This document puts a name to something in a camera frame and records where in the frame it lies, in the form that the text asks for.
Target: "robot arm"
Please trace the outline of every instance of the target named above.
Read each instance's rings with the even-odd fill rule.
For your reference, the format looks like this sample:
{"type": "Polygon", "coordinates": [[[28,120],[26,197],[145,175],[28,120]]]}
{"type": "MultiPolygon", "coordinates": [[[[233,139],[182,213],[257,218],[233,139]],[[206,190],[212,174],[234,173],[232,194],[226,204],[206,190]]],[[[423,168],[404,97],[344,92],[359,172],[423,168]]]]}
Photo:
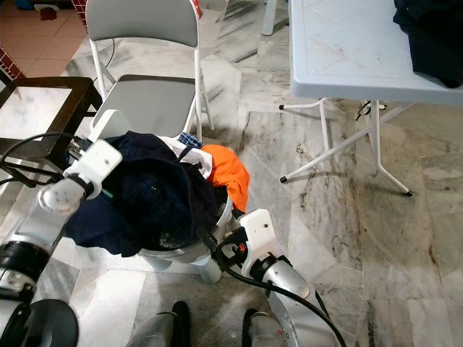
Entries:
{"type": "MultiPolygon", "coordinates": [[[[240,218],[241,228],[222,244],[233,244],[235,255],[227,265],[239,265],[241,274],[258,282],[270,283],[305,299],[320,312],[325,311],[312,285],[295,270],[285,256],[279,256],[276,236],[267,210],[256,210],[240,218]]],[[[312,310],[285,295],[267,293],[280,333],[289,347],[334,347],[333,330],[312,310]]]]}
{"type": "Polygon", "coordinates": [[[101,192],[103,180],[122,161],[103,140],[96,141],[65,172],[64,179],[38,190],[28,213],[0,246],[0,346],[22,346],[30,324],[36,283],[61,239],[67,219],[84,199],[101,192]]]}

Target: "dark wooden table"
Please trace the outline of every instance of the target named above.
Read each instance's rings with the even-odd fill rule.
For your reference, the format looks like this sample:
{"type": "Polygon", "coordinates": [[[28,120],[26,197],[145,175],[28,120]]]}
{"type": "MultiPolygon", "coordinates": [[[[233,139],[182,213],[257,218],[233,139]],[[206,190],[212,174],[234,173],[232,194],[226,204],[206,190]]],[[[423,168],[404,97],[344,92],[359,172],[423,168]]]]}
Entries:
{"type": "MultiPolygon", "coordinates": [[[[0,92],[0,127],[7,127],[7,124],[2,124],[1,107],[18,87],[66,88],[70,90],[47,132],[74,134],[84,117],[95,116],[95,112],[88,111],[90,106],[98,110],[102,104],[101,96],[93,86],[93,81],[87,77],[41,77],[15,80],[0,92]]],[[[19,141],[0,138],[0,155],[3,155],[5,150],[19,141]]],[[[58,172],[62,172],[69,165],[64,157],[69,143],[70,139],[65,137],[44,137],[41,141],[32,141],[17,148],[11,157],[34,163],[44,163],[58,172]]]]}

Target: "chair backrest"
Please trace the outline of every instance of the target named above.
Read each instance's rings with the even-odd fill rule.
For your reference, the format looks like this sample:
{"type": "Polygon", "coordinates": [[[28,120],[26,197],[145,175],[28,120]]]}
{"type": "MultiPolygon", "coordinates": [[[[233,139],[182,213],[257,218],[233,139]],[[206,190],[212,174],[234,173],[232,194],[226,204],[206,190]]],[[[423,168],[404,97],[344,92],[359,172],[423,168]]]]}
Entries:
{"type": "Polygon", "coordinates": [[[88,0],[91,40],[157,38],[196,47],[197,16],[190,0],[88,0]]]}

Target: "white laundry basket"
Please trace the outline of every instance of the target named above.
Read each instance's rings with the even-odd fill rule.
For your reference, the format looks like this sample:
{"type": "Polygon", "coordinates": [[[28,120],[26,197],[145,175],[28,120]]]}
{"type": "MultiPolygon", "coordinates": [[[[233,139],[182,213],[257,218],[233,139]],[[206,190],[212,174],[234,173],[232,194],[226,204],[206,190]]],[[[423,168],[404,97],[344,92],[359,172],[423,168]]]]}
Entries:
{"type": "MultiPolygon", "coordinates": [[[[131,130],[127,117],[120,110],[106,110],[95,128],[92,129],[88,139],[96,141],[107,137],[120,136],[131,130]]],[[[217,222],[218,228],[214,236],[220,242],[224,237],[225,225],[232,219],[233,202],[227,197],[225,209],[217,222]]],[[[192,264],[200,272],[201,278],[206,283],[217,282],[222,272],[217,263],[212,260],[211,254],[202,241],[180,249],[169,251],[153,251],[142,249],[138,253],[156,271],[165,270],[172,262],[192,264]]]]}
{"type": "MultiPolygon", "coordinates": [[[[232,219],[233,202],[227,197],[225,209],[217,222],[218,228],[214,231],[214,236],[220,242],[224,237],[225,225],[232,219]]],[[[201,240],[194,244],[169,251],[152,251],[142,249],[138,255],[143,257],[157,271],[165,270],[172,262],[191,264],[198,268],[201,278],[206,283],[217,282],[222,272],[218,265],[211,258],[211,253],[201,240]]]]}

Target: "red brick wall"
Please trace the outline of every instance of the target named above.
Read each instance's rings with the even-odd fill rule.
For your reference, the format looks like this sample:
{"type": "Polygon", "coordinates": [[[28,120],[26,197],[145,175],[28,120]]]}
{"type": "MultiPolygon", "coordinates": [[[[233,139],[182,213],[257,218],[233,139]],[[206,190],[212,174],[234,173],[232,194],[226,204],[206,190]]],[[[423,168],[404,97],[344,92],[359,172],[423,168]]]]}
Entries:
{"type": "Polygon", "coordinates": [[[14,63],[13,59],[0,46],[0,65],[7,74],[14,80],[16,78],[24,78],[25,75],[21,69],[14,63]]]}
{"type": "Polygon", "coordinates": [[[85,29],[87,29],[87,20],[85,19],[85,8],[87,6],[87,0],[72,0],[72,3],[74,4],[74,7],[79,14],[80,20],[82,20],[85,29]]]}

